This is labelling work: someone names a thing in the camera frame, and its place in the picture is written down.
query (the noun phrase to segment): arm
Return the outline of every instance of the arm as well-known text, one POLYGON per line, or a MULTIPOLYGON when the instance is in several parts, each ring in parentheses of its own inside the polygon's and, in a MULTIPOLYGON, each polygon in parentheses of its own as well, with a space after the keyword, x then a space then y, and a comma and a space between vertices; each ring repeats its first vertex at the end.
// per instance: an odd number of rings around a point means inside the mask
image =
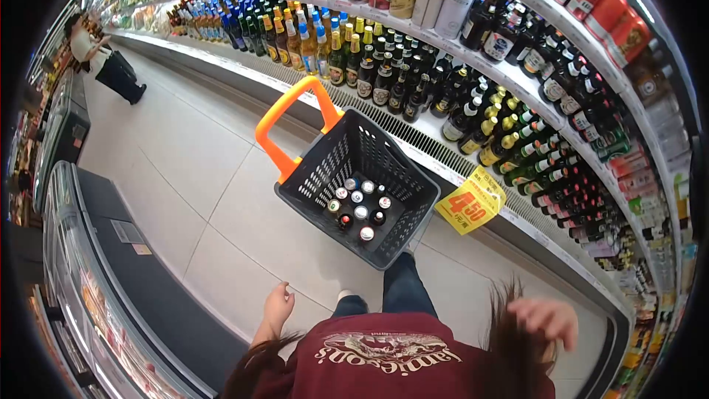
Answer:
POLYGON ((288 293, 286 287, 288 287, 288 282, 281 282, 266 297, 264 318, 258 330, 256 330, 254 340, 249 348, 253 348, 261 344, 261 342, 281 338, 283 325, 293 312, 293 306, 296 302, 296 293, 288 293))

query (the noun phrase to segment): hand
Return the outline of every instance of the hand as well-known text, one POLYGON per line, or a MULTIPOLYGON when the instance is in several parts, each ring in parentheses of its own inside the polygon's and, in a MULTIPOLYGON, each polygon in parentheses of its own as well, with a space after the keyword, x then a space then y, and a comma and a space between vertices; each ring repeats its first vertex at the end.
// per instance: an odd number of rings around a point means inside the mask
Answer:
POLYGON ((510 313, 517 315, 518 323, 524 323, 527 332, 542 330, 550 340, 561 339, 564 349, 573 351, 579 340, 579 318, 573 307, 553 299, 517 299, 507 305, 510 313))
POLYGON ((279 337, 283 324, 293 312, 296 302, 296 293, 288 293, 288 282, 281 282, 266 297, 264 304, 264 323, 268 324, 271 331, 279 337))

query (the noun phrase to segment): yellow price sign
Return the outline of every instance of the yellow price sign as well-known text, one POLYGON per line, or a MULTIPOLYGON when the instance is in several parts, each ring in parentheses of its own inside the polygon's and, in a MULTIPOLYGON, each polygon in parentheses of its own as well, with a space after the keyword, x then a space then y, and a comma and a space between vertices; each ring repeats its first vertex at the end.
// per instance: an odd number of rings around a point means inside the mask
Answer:
POLYGON ((478 165, 463 185, 441 199, 435 208, 460 235, 466 235, 497 216, 506 201, 501 186, 478 165))

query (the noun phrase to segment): brown hair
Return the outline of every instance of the brown hair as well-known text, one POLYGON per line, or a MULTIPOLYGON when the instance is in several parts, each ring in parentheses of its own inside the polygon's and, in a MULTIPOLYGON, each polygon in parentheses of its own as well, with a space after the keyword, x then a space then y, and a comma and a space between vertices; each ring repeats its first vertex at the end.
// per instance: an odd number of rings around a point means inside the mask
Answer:
MULTIPOLYGON (((540 381, 554 367, 556 344, 546 341, 544 333, 528 333, 524 324, 508 312, 507 305, 522 297, 523 288, 515 278, 502 287, 493 284, 490 292, 492 319, 483 349, 491 359, 482 364, 484 398, 525 399, 536 398, 540 381), (551 350, 553 355, 545 360, 551 350)), ((239 360, 234 372, 226 381, 221 399, 248 399, 253 394, 261 371, 278 361, 278 352, 286 345, 298 341, 303 334, 291 334, 279 340, 261 342, 249 349, 239 360)))

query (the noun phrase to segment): maroon sweatshirt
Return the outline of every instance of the maroon sweatshirt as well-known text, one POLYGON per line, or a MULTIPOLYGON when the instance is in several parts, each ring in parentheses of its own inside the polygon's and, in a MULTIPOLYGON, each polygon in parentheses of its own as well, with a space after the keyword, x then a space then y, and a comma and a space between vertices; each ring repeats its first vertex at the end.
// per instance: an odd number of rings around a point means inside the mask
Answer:
MULTIPOLYGON (((425 313, 370 313, 314 326, 288 362, 265 369, 254 398, 475 398, 487 351, 425 313)), ((546 376, 540 399, 554 398, 546 376)))

